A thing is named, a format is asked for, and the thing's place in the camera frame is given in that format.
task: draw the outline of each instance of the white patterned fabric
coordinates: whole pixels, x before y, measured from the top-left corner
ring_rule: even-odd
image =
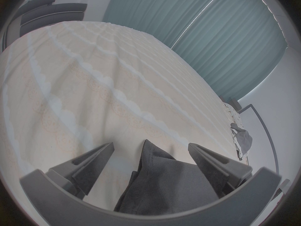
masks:
[[[115,152],[84,201],[109,210],[137,169],[145,139],[188,163],[189,142],[238,160],[223,102],[149,34],[63,22],[19,38],[0,63],[0,172],[40,225],[47,224],[19,178],[107,142]]]

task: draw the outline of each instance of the curtain pleat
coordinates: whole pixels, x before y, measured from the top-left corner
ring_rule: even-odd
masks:
[[[262,0],[211,1],[111,0],[103,21],[149,33],[171,48],[205,9],[172,49],[218,96],[238,100],[275,68],[287,43]]]

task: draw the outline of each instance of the beige bed sheet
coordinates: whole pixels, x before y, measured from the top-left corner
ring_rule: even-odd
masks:
[[[223,102],[153,36],[100,22],[63,22],[16,40],[0,55],[0,172],[22,207],[47,223],[19,178],[113,142],[84,201],[113,210],[145,139],[194,163],[197,143],[237,159]]]

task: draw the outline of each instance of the folded cloth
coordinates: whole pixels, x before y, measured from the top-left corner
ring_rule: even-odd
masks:
[[[197,165],[175,160],[145,140],[138,171],[133,171],[114,211],[162,215],[201,207],[218,196]]]
[[[236,123],[231,123],[231,131],[238,157],[246,157],[251,149],[253,138],[246,130],[239,128]]]

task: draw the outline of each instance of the striped bed sheet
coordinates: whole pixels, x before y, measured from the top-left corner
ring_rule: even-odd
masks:
[[[188,163],[190,142],[238,160],[224,103],[149,34],[62,22],[19,38],[0,63],[0,172],[41,225],[19,178],[107,142],[115,152],[84,201],[109,210],[137,169],[145,139]]]

